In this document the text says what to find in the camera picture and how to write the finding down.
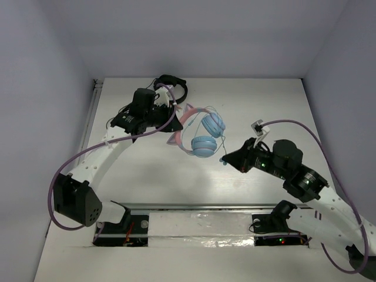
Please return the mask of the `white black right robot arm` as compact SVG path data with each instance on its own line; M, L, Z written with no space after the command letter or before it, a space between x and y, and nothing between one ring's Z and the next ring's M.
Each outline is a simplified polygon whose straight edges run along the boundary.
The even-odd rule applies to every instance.
M270 214L253 217L250 231L258 235L300 232L349 259L353 270L375 280L375 225L355 216L351 206L315 170L303 165L303 153L290 140L277 140L272 149L255 138L221 158L241 173L258 169L283 181L283 189L317 212L316 217L287 200Z

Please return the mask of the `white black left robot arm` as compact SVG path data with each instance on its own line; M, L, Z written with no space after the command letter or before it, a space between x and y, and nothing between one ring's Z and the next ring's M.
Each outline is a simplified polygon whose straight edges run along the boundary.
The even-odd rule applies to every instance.
M113 200L102 201L97 189L114 162L137 139L183 128L176 116L178 104L171 83L160 82L154 90L137 89L132 102L110 119L100 143L71 157L54 174L48 190L51 220L67 231L71 228L58 222L55 213L78 223L77 229L102 223L117 231L127 230L130 209Z

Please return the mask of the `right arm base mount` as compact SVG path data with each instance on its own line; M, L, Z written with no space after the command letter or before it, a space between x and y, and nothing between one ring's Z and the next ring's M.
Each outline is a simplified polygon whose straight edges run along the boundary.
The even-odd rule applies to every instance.
M255 246L309 246L310 238L287 225L295 204L282 200L269 214L252 216L249 232L255 235Z

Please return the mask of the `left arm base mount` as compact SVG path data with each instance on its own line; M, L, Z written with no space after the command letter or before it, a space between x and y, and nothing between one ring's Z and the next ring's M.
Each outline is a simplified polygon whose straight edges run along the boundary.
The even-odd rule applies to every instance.
M132 214L131 209L112 201L122 207L125 213L119 223L97 224L93 245L96 247L147 247L149 214Z

